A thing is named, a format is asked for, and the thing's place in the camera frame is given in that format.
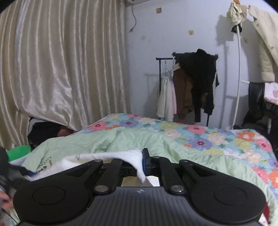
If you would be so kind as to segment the white bow-print blanket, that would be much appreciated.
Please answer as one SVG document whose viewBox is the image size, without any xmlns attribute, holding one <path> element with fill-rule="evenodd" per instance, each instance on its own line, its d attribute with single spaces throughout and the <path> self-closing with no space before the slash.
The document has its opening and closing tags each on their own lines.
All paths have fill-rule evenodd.
<svg viewBox="0 0 278 226">
<path fill-rule="evenodd" d="M 96 159 L 103 160 L 104 162 L 112 161 L 113 159 L 127 162 L 137 171 L 137 178 L 141 181 L 142 184 L 145 184 L 147 181 L 146 175 L 143 170 L 143 151 L 139 150 L 138 148 L 121 152 L 76 154 L 63 158 L 61 160 L 61 164 L 63 166 L 63 169 L 70 169 Z"/>
</svg>

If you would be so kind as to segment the light green quilt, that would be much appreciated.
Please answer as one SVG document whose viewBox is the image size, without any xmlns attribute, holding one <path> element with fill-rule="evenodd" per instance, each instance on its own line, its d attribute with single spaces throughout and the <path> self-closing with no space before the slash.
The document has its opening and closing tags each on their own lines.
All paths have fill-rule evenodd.
<svg viewBox="0 0 278 226">
<path fill-rule="evenodd" d="M 40 176 L 60 172 L 61 160 L 76 154 L 121 152 L 147 148 L 150 156 L 161 156 L 178 163 L 186 159 L 258 186 L 266 196 L 270 225 L 277 225 L 277 199 L 270 187 L 246 163 L 231 155 L 211 155 L 182 146 L 161 132 L 140 128 L 114 128 L 91 133 L 51 138 L 35 148 L 22 166 Z"/>
</svg>

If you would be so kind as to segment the white hanging garment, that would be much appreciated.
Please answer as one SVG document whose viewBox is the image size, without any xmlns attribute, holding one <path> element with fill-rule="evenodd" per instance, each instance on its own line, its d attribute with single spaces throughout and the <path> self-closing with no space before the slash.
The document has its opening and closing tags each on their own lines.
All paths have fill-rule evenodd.
<svg viewBox="0 0 278 226">
<path fill-rule="evenodd" d="M 173 96 L 169 77 L 161 77 L 161 89 L 157 92 L 156 115 L 158 118 L 173 122 Z"/>
</svg>

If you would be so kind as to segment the pink hanging garment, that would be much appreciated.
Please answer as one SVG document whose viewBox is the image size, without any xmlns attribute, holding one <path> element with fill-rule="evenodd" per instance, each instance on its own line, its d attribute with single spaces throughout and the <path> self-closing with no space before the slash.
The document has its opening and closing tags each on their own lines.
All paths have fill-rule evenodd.
<svg viewBox="0 0 278 226">
<path fill-rule="evenodd" d="M 171 83 L 171 93 L 172 93 L 172 103 L 173 103 L 173 115 L 177 113 L 177 102 L 176 102 L 176 94 L 173 81 Z"/>
</svg>

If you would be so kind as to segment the brown hanging jacket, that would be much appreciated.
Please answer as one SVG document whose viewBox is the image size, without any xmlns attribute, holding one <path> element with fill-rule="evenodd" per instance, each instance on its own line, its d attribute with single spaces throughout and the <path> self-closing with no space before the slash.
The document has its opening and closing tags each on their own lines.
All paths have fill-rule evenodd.
<svg viewBox="0 0 278 226">
<path fill-rule="evenodd" d="M 184 120 L 186 115 L 194 111 L 192 101 L 192 82 L 185 71 L 180 67 L 179 63 L 173 68 L 173 83 L 177 102 L 178 118 Z"/>
</svg>

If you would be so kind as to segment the black clothes rack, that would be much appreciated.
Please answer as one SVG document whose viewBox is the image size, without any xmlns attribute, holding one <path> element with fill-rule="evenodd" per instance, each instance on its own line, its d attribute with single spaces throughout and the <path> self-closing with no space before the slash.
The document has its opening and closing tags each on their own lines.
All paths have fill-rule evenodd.
<svg viewBox="0 0 278 226">
<path fill-rule="evenodd" d="M 174 65 L 175 65 L 175 58 L 174 56 L 172 57 L 165 57 L 165 58 L 162 58 L 162 57 L 158 57 L 156 58 L 156 60 L 158 62 L 162 62 L 162 61 L 172 61 L 172 65 L 171 65 L 171 69 L 168 69 L 167 66 L 160 66 L 159 67 L 159 88 L 158 90 L 161 89 L 161 77 L 162 76 L 166 76 L 166 77 L 169 77 L 170 81 L 173 81 L 173 68 L 174 68 Z"/>
</svg>

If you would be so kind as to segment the floral patchwork bedspread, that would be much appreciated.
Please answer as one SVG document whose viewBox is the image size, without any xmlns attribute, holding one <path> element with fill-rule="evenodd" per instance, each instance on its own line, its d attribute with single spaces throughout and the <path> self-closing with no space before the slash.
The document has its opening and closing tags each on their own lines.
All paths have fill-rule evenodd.
<svg viewBox="0 0 278 226">
<path fill-rule="evenodd" d="M 222 130 L 165 122 L 133 114 L 111 114 L 80 130 L 80 133 L 111 130 L 118 127 L 161 132 L 188 148 L 211 155 L 234 156 L 250 165 L 272 189 L 277 188 L 277 159 L 271 143 L 255 130 Z"/>
</svg>

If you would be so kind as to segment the black hanging jacket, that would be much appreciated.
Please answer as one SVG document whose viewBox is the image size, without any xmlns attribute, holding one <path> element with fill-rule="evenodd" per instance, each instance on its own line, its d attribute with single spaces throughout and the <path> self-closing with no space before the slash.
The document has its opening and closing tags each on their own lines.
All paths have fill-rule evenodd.
<svg viewBox="0 0 278 226">
<path fill-rule="evenodd" d="M 207 120 L 214 109 L 214 92 L 219 86 L 216 62 L 217 54 L 211 55 L 202 49 L 196 52 L 174 53 L 175 64 L 179 63 L 192 82 L 192 101 L 195 122 L 201 121 L 201 110 L 207 114 Z"/>
</svg>

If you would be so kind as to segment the beige satin curtain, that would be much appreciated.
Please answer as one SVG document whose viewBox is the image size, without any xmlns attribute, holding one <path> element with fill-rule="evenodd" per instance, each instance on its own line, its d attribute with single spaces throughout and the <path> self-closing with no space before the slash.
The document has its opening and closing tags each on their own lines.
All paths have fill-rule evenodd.
<svg viewBox="0 0 278 226">
<path fill-rule="evenodd" d="M 81 130 L 131 112 L 125 1 L 1 1 L 1 146 L 31 117 Z"/>
</svg>

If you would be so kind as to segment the green and white pillow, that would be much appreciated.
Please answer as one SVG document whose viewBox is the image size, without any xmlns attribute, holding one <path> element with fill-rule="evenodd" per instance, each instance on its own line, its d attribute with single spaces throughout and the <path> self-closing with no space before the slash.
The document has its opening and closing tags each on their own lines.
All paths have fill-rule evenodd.
<svg viewBox="0 0 278 226">
<path fill-rule="evenodd" d="M 12 148 L 11 150 L 7 151 L 7 155 L 9 158 L 9 161 L 14 161 L 19 158 L 22 158 L 26 155 L 28 155 L 31 152 L 31 147 L 29 145 L 22 145 Z"/>
</svg>

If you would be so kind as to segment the white coat stand pole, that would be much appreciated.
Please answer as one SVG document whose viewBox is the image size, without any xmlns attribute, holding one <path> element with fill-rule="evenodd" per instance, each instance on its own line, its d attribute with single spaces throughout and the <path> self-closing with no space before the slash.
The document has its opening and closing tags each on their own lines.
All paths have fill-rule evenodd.
<svg viewBox="0 0 278 226">
<path fill-rule="evenodd" d="M 235 112 L 232 122 L 232 128 L 234 129 L 236 126 L 236 119 L 238 116 L 238 109 L 239 109 L 239 101 L 240 101 L 240 90 L 241 90 L 241 83 L 249 84 L 247 81 L 243 81 L 241 79 L 241 40 L 240 40 L 240 31 L 239 31 L 239 25 L 236 25 L 236 36 L 238 40 L 238 87 L 237 87 L 237 93 L 236 93 L 236 106 L 235 106 Z"/>
</svg>

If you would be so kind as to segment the cream hanging coat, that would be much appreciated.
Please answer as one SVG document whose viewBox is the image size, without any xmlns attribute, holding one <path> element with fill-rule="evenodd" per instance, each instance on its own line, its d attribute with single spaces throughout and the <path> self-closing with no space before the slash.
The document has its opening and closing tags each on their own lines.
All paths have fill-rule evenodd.
<svg viewBox="0 0 278 226">
<path fill-rule="evenodd" d="M 269 13 L 251 5 L 249 14 L 254 19 L 253 25 L 259 38 L 261 79 L 274 82 L 277 67 L 277 13 Z"/>
</svg>

